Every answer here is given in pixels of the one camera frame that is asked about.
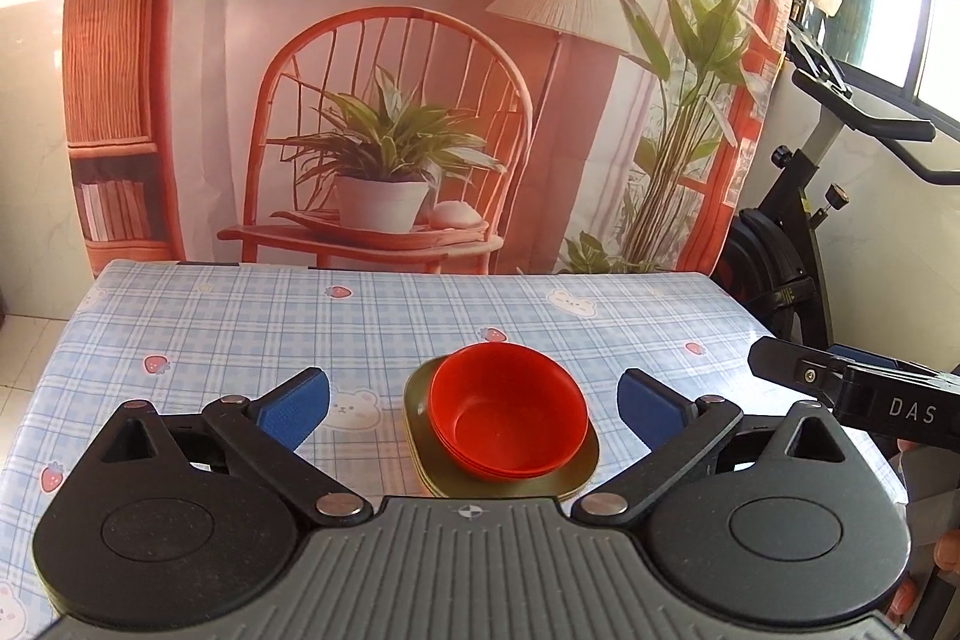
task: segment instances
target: wooden chair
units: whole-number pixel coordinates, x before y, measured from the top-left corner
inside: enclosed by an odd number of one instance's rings
[[[373,67],[390,71],[405,95],[423,102],[467,108],[477,115],[470,131],[487,140],[486,151],[506,172],[474,169],[469,183],[446,178],[438,199],[462,199],[486,223],[472,241],[426,249],[354,247],[319,239],[309,228],[278,218],[304,210],[312,184],[296,185],[292,135],[320,130],[325,92],[366,95]],[[253,118],[243,223],[219,239],[240,239],[242,260],[255,262],[259,247],[309,253],[317,266],[331,258],[419,266],[440,272],[448,260],[466,259],[467,271],[488,273],[491,253],[503,245],[496,228],[512,177],[526,164],[531,135],[530,94],[514,62],[481,31],[440,12],[409,6],[376,6],[334,15],[311,25],[280,49],[264,74]],[[390,235],[383,235],[389,243]]]

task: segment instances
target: exercise bike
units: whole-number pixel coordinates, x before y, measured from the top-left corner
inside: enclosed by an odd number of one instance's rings
[[[794,85],[820,102],[820,120],[801,148],[774,150],[771,160],[782,172],[760,207],[734,218],[712,280],[774,336],[828,350],[833,330],[816,230],[848,197],[834,184],[827,206],[810,213],[805,189],[844,126],[876,139],[925,182],[960,185],[960,172],[928,170],[899,143],[932,142],[936,129],[930,121],[880,119],[860,111],[837,63],[793,22],[786,54],[796,67]]]

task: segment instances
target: blue gripper pad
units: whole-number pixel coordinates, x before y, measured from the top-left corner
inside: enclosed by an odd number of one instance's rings
[[[697,405],[640,369],[628,369],[620,377],[616,410],[651,451],[683,432],[697,417]]]
[[[896,369],[896,362],[888,359],[886,356],[880,356],[877,353],[868,353],[865,350],[851,348],[848,345],[830,345],[827,348],[828,353],[839,356],[841,359],[851,360],[852,362],[868,363],[873,366],[882,366],[884,369]]]
[[[293,451],[323,423],[329,409],[330,381],[311,366],[251,402],[250,415],[257,427]]]

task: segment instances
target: wooden tray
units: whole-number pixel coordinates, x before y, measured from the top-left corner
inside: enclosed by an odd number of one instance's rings
[[[365,231],[340,225],[336,210],[278,210],[271,218],[284,218],[310,229],[317,239],[350,247],[368,247],[371,250],[428,250],[431,247],[446,247],[463,242],[483,242],[488,223],[477,228],[433,229],[429,226],[414,226],[408,234],[385,234],[380,231]]]
[[[464,472],[446,453],[426,414],[427,389],[445,356],[421,365],[403,389],[403,420],[413,454],[414,466],[434,496],[449,499],[511,499],[517,497],[575,496],[593,476],[600,461],[600,443],[587,423],[587,437],[576,455],[560,469],[531,480],[487,482]]]

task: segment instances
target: floor lamp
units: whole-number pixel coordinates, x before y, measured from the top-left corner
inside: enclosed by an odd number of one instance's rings
[[[487,7],[487,11],[511,20],[549,28],[556,33],[544,87],[534,108],[533,133],[536,133],[546,97],[553,84],[565,34],[608,44],[621,52],[632,50],[632,35],[620,0],[496,0]]]

